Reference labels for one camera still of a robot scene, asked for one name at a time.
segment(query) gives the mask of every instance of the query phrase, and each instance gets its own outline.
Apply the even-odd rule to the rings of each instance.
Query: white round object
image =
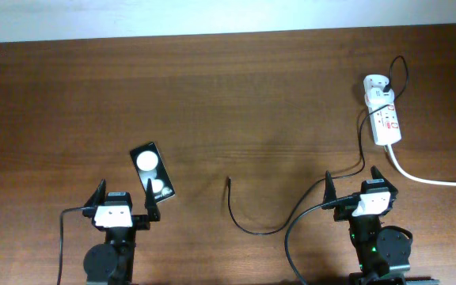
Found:
[[[151,180],[150,183],[152,184],[152,192],[154,193],[160,192],[163,189],[163,186],[165,186],[163,180],[160,179]]]
[[[154,152],[146,150],[136,158],[136,165],[143,171],[151,171],[158,166],[158,161],[158,156]]]

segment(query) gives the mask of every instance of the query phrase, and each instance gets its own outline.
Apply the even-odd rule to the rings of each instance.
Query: brown wooden surface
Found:
[[[397,102],[396,155],[411,174],[456,181],[456,25],[0,44],[0,284],[55,282],[59,212],[83,205],[101,178],[143,213],[128,151],[150,140],[177,196],[137,236],[136,283],[295,279],[284,232],[254,237],[231,222],[225,177],[241,224],[276,228],[327,169],[358,161],[363,76],[386,74],[398,54],[411,82]],[[456,188],[405,179],[368,125],[363,143],[367,165],[400,190],[383,221],[415,235],[409,275],[456,284]],[[336,181],[339,195],[369,176]],[[348,224],[332,214],[311,214],[291,235],[308,279],[359,270]],[[63,283],[80,284],[84,254],[104,235],[79,214],[65,233]]]

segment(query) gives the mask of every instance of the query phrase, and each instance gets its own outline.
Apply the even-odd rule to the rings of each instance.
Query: black cable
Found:
[[[402,63],[404,64],[404,69],[405,69],[405,84],[404,86],[402,87],[402,90],[399,92],[398,95],[396,95],[396,97],[393,99],[393,101],[395,101],[397,98],[399,98],[402,93],[405,91],[406,87],[408,86],[408,83],[409,83],[409,70],[408,70],[408,65],[404,59],[404,57],[402,55],[398,55],[395,59],[393,59],[392,63],[390,64],[389,66],[389,84],[392,82],[392,78],[393,78],[393,75],[392,75],[392,69],[393,69],[393,65],[395,64],[395,62],[398,60],[398,59],[401,59],[402,60]],[[359,148],[359,154],[360,154],[360,157],[362,158],[362,167],[355,171],[354,173],[350,173],[350,174],[346,174],[346,175],[342,175],[342,176],[338,176],[338,177],[332,177],[333,180],[335,179],[343,179],[343,178],[348,178],[348,177],[353,177],[355,176],[356,174],[358,173],[361,173],[364,169],[365,169],[365,156],[363,155],[363,148],[362,148],[362,128],[363,128],[363,124],[365,123],[365,121],[367,120],[367,118],[369,118],[372,114],[382,110],[383,108],[386,108],[388,107],[388,104],[374,110],[373,112],[370,112],[369,114],[367,114],[367,116],[365,116],[365,118],[363,118],[362,120],[362,123],[360,124],[360,128],[358,130],[358,148]],[[284,222],[284,224],[278,228],[277,230],[272,230],[272,231],[269,231],[269,232],[263,232],[263,233],[258,233],[258,232],[252,232],[250,230],[246,230],[245,228],[243,228],[241,225],[238,224],[237,220],[235,219],[234,217],[234,213],[232,212],[231,210],[231,204],[230,204],[230,197],[231,197],[231,178],[228,177],[228,184],[227,184],[227,187],[228,187],[228,211],[230,212],[230,217],[232,219],[232,221],[234,222],[235,226],[237,226],[240,230],[242,230],[243,232],[247,233],[247,234],[252,234],[252,235],[257,235],[257,236],[266,236],[266,235],[270,235],[270,234],[276,234],[276,233],[279,233],[281,230],[283,230],[284,228],[286,228],[286,226],[290,223],[291,221],[291,218],[293,218],[293,215],[295,214],[295,212],[297,211],[298,207],[300,206],[300,204],[303,202],[303,200],[313,191],[313,189],[319,184],[321,183],[322,181],[324,181],[325,178],[321,178],[320,180],[317,180],[316,182],[314,182],[308,189],[307,191],[304,193],[304,195],[298,200],[298,202],[295,204],[295,206],[293,207],[293,210],[291,210],[291,213],[290,215],[288,216],[286,222]]]
[[[291,259],[291,256],[290,256],[290,250],[288,248],[288,239],[290,237],[291,230],[293,229],[295,224],[301,218],[303,218],[305,215],[309,214],[310,212],[312,212],[314,210],[317,210],[317,209],[319,209],[319,208],[321,208],[323,206],[332,206],[332,205],[335,205],[337,203],[343,202],[345,200],[353,199],[353,198],[354,198],[354,196],[345,196],[345,197],[342,197],[342,198],[339,198],[339,199],[335,199],[335,200],[327,202],[327,203],[321,203],[321,204],[316,205],[314,207],[310,207],[309,209],[307,209],[304,212],[302,212],[297,218],[295,218],[293,220],[293,222],[291,222],[290,226],[288,227],[288,230],[286,231],[286,235],[284,236],[284,251],[286,252],[286,258],[290,262],[291,269],[293,269],[294,273],[297,275],[298,279],[300,280],[300,282],[302,284],[307,285],[307,281],[302,277],[302,275],[300,274],[298,269],[295,267],[295,264],[293,263],[293,260]]]
[[[57,274],[57,285],[61,284],[61,275],[63,273],[63,217],[66,213],[72,211],[92,210],[93,207],[75,207],[63,210],[59,216],[59,272]]]

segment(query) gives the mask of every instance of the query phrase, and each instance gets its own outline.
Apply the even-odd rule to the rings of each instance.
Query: white wall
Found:
[[[0,0],[0,42],[440,23],[455,0]]]

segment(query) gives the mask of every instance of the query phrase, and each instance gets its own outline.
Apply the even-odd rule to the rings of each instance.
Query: white cable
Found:
[[[391,145],[386,145],[386,150],[390,156],[390,158],[392,159],[392,162],[393,164],[395,165],[395,168],[397,168],[397,170],[402,174],[404,175],[405,177],[413,180],[413,181],[417,181],[417,182],[421,182],[421,183],[427,183],[427,184],[434,184],[434,185],[442,185],[442,186],[456,186],[456,182],[445,182],[445,181],[436,181],[436,180],[428,180],[428,179],[422,179],[422,178],[418,178],[418,177],[414,177],[413,175],[405,172],[401,166],[399,165],[399,163],[397,162],[397,159],[395,158],[395,154],[393,153],[393,149],[392,149],[392,146]]]

